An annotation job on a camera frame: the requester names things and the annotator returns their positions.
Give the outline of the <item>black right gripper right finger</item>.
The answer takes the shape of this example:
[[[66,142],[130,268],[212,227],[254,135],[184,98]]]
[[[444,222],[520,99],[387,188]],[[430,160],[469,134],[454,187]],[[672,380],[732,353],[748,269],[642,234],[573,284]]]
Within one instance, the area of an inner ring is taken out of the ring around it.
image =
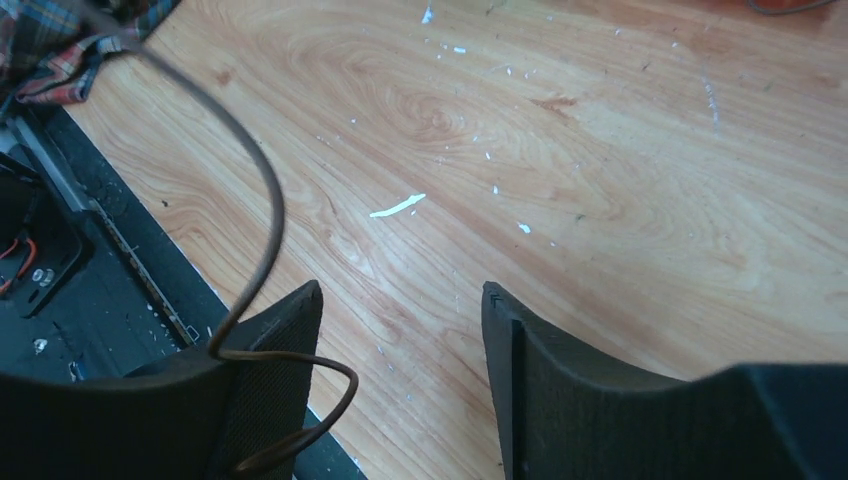
[[[481,324],[509,479],[847,475],[843,364],[738,364],[680,381],[596,349],[495,282]]]

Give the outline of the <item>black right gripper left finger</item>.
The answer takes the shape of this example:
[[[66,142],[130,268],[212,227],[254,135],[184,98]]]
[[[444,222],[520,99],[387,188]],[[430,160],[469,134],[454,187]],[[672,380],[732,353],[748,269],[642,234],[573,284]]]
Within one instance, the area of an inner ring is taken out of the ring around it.
[[[312,368],[203,347],[98,372],[56,326],[1,317],[5,479],[288,479]]]

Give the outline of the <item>plaid cloth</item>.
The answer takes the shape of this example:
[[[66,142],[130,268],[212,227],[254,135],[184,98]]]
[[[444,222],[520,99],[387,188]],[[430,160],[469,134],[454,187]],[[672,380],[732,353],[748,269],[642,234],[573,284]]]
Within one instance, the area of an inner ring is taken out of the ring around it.
[[[133,50],[178,7],[175,0],[88,1],[119,34],[92,25],[75,1],[1,3],[1,109],[87,100],[104,61]]]

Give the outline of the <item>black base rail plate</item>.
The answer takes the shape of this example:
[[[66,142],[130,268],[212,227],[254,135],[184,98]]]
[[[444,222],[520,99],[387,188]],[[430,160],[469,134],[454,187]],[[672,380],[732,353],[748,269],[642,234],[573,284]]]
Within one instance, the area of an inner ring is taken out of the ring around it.
[[[227,309],[60,107],[1,128],[1,317],[56,326],[100,373],[205,350]]]

